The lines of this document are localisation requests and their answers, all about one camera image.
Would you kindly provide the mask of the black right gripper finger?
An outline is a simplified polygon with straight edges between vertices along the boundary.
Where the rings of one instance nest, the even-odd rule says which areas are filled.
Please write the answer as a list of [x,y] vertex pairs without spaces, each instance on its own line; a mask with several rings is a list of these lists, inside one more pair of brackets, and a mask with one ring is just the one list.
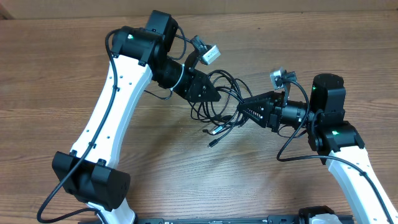
[[270,105],[241,105],[241,113],[262,128],[269,128],[271,111]]
[[266,102],[269,102],[273,96],[276,96],[276,94],[277,93],[274,91],[268,91],[260,95],[245,98],[243,99],[243,102],[238,105],[238,109],[245,109],[249,105],[264,105]]

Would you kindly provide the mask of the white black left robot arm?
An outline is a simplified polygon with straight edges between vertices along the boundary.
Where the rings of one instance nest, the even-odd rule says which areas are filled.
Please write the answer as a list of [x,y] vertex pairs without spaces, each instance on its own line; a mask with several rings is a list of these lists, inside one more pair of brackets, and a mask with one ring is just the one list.
[[179,30],[170,14],[153,11],[145,27],[124,26],[106,36],[109,70],[103,91],[70,152],[57,152],[53,158],[60,187],[95,213],[98,223],[136,219],[126,200],[130,175],[117,166],[125,132],[147,85],[155,81],[191,103],[221,98],[208,76],[196,69],[198,63],[214,62],[218,47],[194,37],[193,52],[179,63],[169,56]]

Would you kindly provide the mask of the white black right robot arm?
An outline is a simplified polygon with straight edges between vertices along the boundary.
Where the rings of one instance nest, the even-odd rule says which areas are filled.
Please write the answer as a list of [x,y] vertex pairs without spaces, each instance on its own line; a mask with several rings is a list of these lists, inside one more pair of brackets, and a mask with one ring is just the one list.
[[356,128],[344,119],[346,90],[338,75],[314,77],[311,94],[303,102],[289,100],[294,72],[271,75],[274,90],[246,98],[238,111],[262,128],[278,132],[280,126],[304,128],[313,155],[293,161],[319,159],[338,182],[358,223],[397,223],[397,210],[389,200],[369,160]]

